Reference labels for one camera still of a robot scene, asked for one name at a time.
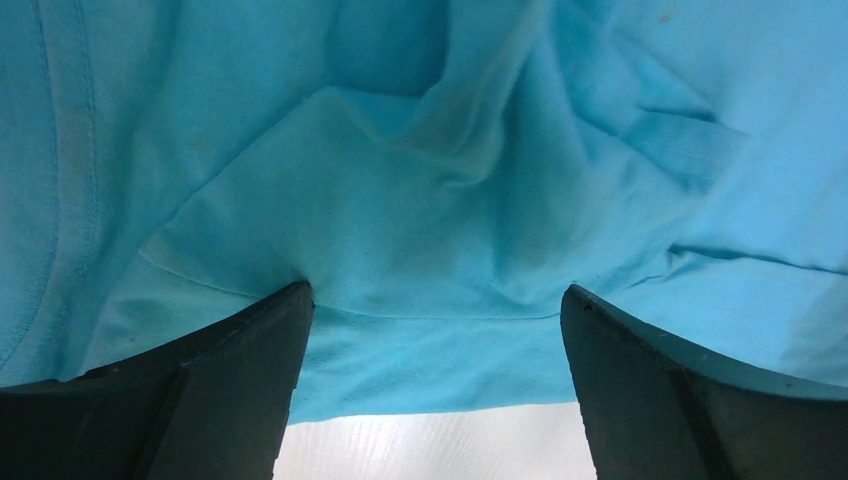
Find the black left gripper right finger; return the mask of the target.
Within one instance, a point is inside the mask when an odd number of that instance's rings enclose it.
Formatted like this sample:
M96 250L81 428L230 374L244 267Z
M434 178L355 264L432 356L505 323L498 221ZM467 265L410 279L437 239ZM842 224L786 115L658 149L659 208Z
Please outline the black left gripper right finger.
M570 286L561 331L601 479L843 479L844 387L702 347Z

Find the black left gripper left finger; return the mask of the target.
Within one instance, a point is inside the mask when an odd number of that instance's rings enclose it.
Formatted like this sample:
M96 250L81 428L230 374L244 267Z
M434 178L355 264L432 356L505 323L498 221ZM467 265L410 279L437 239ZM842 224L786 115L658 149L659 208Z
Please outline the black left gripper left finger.
M297 282L69 381L1 391L5 479L270 479L314 315Z

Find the turquoise t-shirt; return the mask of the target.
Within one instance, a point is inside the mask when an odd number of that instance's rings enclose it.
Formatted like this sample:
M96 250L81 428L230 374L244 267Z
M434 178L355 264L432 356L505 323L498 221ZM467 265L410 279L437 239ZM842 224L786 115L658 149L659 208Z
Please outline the turquoise t-shirt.
M846 3L2 3L3 384L298 280L296 422L569 401L572 284L845 384Z

